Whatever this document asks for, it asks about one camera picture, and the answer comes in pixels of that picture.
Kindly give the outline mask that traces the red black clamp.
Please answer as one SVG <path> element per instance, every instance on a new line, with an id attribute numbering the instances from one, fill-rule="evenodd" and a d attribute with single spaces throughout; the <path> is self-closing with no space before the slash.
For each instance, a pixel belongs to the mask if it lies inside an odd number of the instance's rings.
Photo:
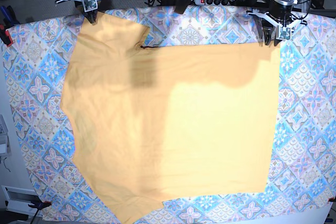
<path id="1" fill-rule="evenodd" d="M 10 36 L 9 31 L 7 31 L 4 25 L 0 24 L 0 36 L 2 42 L 7 46 L 10 47 L 13 44 L 13 40 Z"/>

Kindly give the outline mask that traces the orange black clamp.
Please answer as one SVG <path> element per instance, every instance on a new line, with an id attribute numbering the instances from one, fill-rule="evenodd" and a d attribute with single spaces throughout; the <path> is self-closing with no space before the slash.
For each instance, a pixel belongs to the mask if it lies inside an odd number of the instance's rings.
<path id="1" fill-rule="evenodd" d="M 37 201 L 37 200 L 31 200 L 30 203 L 28 204 L 30 208 L 35 208 L 38 210 L 42 210 L 44 208 L 47 208 L 51 206 L 51 202 L 42 202 L 42 201 Z"/>

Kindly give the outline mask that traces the white power strip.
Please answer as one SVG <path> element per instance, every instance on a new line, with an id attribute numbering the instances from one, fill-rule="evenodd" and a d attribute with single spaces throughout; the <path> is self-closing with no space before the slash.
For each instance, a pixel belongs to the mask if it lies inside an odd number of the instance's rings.
<path id="1" fill-rule="evenodd" d="M 197 6 L 247 6 L 241 0 L 193 0 L 193 4 Z"/>

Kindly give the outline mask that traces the yellow T-shirt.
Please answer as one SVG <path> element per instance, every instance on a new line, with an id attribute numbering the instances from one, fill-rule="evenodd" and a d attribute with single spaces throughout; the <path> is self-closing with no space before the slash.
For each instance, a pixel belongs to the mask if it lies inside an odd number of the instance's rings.
<path id="1" fill-rule="evenodd" d="M 280 47 L 146 47 L 149 28 L 84 21 L 61 93 L 73 162 L 121 223 L 166 200 L 266 188 Z"/>

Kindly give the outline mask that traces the patterned blue tablecloth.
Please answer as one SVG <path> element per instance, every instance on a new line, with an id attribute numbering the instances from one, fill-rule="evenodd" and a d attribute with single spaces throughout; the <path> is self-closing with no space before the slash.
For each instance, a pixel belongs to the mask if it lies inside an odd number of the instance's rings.
<path id="1" fill-rule="evenodd" d="M 150 28 L 147 46 L 260 41 L 244 7 L 115 9 L 113 16 Z M 27 174 L 38 196 L 52 202 L 51 221 L 115 223 L 114 214 L 72 162 L 73 134 L 60 108 L 65 72 L 83 19 L 69 16 L 10 29 L 1 45 L 4 78 Z M 220 223 L 266 218 L 331 206 L 335 196 L 335 20 L 317 15 L 281 45 L 275 140 L 264 193 L 169 200 L 139 223 Z"/>

